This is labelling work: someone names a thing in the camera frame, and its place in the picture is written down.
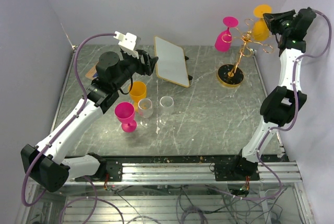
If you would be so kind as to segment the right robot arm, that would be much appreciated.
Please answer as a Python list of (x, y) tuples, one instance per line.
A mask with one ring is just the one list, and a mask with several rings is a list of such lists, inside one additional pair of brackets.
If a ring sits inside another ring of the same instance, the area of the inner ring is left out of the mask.
[(266, 96), (260, 107), (261, 120), (250, 141), (233, 158), (231, 163), (216, 163), (216, 181), (234, 181), (257, 178), (258, 164), (264, 150), (278, 130), (292, 127), (297, 114), (307, 100), (300, 85), (302, 55), (306, 52), (304, 40), (307, 30), (316, 18), (316, 12), (308, 7), (284, 13), (272, 13), (269, 5), (257, 6), (253, 14), (256, 20), (248, 19), (248, 31), (241, 33), (243, 45), (239, 57), (251, 56), (250, 43), (259, 44), (263, 51), (272, 53), (273, 47), (264, 41), (272, 34), (277, 39), (280, 59), (280, 78), (275, 89)]

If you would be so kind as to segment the clear wine glass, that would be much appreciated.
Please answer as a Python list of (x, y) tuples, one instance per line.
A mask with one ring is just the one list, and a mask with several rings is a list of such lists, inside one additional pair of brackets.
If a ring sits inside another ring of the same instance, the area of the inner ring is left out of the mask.
[(140, 124), (148, 127), (149, 118), (153, 115), (153, 104), (148, 98), (143, 98), (138, 102), (138, 113), (140, 115)]
[(160, 118), (159, 122), (162, 125), (168, 125), (171, 115), (174, 111), (174, 100), (170, 96), (164, 96), (159, 101)]

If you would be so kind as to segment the pink wine glass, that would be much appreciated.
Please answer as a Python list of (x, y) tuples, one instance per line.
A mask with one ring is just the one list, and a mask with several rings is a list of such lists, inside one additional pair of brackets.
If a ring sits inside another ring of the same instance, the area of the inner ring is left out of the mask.
[(136, 130), (135, 108), (130, 102), (119, 103), (114, 110), (117, 119), (121, 123), (122, 130), (126, 133), (132, 133)]
[(230, 29), (238, 26), (238, 20), (235, 17), (227, 16), (223, 18), (222, 23), (226, 26), (226, 29), (217, 36), (214, 47), (219, 52), (227, 52), (233, 40)]

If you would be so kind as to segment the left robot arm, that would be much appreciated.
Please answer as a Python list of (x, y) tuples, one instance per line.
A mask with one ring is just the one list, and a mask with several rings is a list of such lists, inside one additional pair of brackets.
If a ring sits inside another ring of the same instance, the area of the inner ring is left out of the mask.
[(134, 74), (152, 75), (158, 57), (150, 57), (144, 50), (132, 56), (122, 50), (120, 54), (105, 52), (96, 64), (97, 77), (86, 89), (75, 109), (44, 140), (37, 145), (25, 145), (21, 158), (25, 173), (49, 192), (58, 191), (66, 181), (91, 177), (100, 181), (108, 172), (107, 161), (91, 152), (77, 158), (66, 158), (68, 150), (80, 136), (114, 104), (122, 87)]

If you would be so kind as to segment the orange wine glass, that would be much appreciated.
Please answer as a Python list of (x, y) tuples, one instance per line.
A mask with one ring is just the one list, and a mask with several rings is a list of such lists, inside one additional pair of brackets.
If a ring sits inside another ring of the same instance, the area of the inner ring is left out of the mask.
[(132, 99), (135, 111), (138, 112), (138, 102), (147, 96), (146, 84), (142, 81), (134, 81), (132, 85), (128, 86), (128, 92)]
[(269, 37), (269, 29), (264, 21), (264, 14), (271, 13), (272, 8), (267, 4), (261, 4), (254, 8), (253, 14), (258, 19), (253, 25), (253, 37), (256, 41), (265, 41)]

